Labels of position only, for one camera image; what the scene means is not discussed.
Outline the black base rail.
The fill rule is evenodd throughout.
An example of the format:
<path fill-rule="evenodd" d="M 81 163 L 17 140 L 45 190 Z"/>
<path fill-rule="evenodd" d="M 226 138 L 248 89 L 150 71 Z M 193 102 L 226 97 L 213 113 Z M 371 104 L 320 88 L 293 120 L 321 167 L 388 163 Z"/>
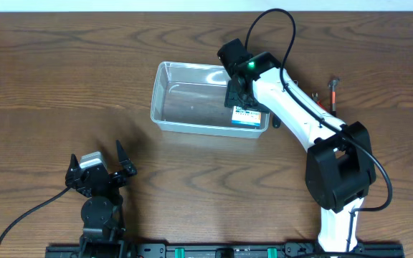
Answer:
<path fill-rule="evenodd" d="M 45 249 L 47 258 L 286 258 L 330 257 L 316 244 L 286 242 L 281 245 L 165 245 L 86 243 L 54 245 Z"/>

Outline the black yellow screwdriver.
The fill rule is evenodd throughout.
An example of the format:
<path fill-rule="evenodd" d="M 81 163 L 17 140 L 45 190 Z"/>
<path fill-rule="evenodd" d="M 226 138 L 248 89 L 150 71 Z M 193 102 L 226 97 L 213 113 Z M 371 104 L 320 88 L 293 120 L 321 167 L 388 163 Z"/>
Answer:
<path fill-rule="evenodd" d="M 279 128 L 281 126 L 281 120 L 276 115 L 273 115 L 272 117 L 272 126 L 273 128 Z"/>

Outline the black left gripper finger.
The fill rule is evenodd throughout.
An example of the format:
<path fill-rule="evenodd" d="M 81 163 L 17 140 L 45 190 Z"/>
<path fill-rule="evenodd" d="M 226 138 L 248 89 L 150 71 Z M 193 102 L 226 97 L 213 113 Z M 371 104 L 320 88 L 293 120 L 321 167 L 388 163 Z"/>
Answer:
<path fill-rule="evenodd" d="M 118 162 L 122 167 L 122 172 L 124 172 L 126 176 L 135 176 L 138 173 L 137 169 L 128 157 L 119 140 L 116 140 L 116 150 L 118 154 Z"/>
<path fill-rule="evenodd" d="M 76 155 L 73 153 L 71 155 L 70 164 L 69 164 L 69 167 L 67 169 L 67 177 L 68 178 L 74 178 L 75 174 L 78 170 L 80 170 L 80 165 L 78 163 Z"/>

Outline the clear plastic container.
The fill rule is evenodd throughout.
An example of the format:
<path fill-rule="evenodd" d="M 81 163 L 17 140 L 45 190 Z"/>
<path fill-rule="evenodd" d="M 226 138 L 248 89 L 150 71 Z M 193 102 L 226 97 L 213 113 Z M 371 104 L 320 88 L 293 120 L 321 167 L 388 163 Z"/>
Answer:
<path fill-rule="evenodd" d="M 270 115 L 261 113 L 260 127 L 233 124 L 233 108 L 224 106 L 228 81 L 222 66 L 160 63 L 153 85 L 152 121 L 165 131 L 259 138 L 269 127 Z"/>

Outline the blue white cardboard box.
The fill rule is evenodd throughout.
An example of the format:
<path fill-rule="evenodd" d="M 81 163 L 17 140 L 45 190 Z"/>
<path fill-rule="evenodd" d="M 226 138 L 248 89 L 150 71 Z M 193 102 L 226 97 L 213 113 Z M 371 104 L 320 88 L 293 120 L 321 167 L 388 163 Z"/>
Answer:
<path fill-rule="evenodd" d="M 260 127 L 261 113 L 252 110 L 245 110 L 234 106 L 232 111 L 232 123 L 236 125 L 246 125 Z"/>

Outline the small black orange hammer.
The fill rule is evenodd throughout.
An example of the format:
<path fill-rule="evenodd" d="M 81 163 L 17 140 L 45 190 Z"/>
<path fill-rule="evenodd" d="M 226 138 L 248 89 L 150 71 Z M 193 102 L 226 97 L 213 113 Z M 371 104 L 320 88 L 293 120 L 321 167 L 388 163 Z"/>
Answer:
<path fill-rule="evenodd" d="M 339 77 L 334 77 L 329 83 L 328 87 L 331 90 L 331 106 L 330 106 L 330 114 L 336 117 L 336 89 L 340 83 Z"/>

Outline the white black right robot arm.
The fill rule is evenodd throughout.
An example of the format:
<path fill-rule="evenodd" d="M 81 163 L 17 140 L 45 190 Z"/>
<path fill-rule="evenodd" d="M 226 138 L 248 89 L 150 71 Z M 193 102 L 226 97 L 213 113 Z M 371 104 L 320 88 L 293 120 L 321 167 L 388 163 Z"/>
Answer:
<path fill-rule="evenodd" d="M 319 107 L 269 52 L 217 54 L 230 80 L 224 104 L 274 113 L 304 147 L 305 184 L 321 208 L 318 244 L 325 252 L 357 246 L 356 215 L 376 180 L 367 129 Z"/>

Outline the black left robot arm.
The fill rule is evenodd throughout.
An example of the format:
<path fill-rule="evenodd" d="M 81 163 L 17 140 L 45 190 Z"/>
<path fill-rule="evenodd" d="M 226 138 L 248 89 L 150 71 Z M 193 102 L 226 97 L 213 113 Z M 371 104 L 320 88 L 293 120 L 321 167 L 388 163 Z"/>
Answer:
<path fill-rule="evenodd" d="M 119 171 L 109 173 L 100 152 L 83 156 L 72 154 L 65 185 L 87 198 L 81 208 L 83 221 L 78 257 L 127 257 L 131 251 L 123 240 L 125 222 L 120 188 L 137 174 L 136 167 L 116 142 Z"/>

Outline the red handled pliers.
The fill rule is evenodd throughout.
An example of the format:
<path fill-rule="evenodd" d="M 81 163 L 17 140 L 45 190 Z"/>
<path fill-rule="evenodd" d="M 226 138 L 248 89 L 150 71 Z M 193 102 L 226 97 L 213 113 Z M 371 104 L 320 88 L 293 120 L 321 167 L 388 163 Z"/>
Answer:
<path fill-rule="evenodd" d="M 318 93 L 317 92 L 312 92 L 311 93 L 311 99 L 323 110 L 327 111 L 326 107 L 322 104 L 322 102 L 319 99 Z"/>

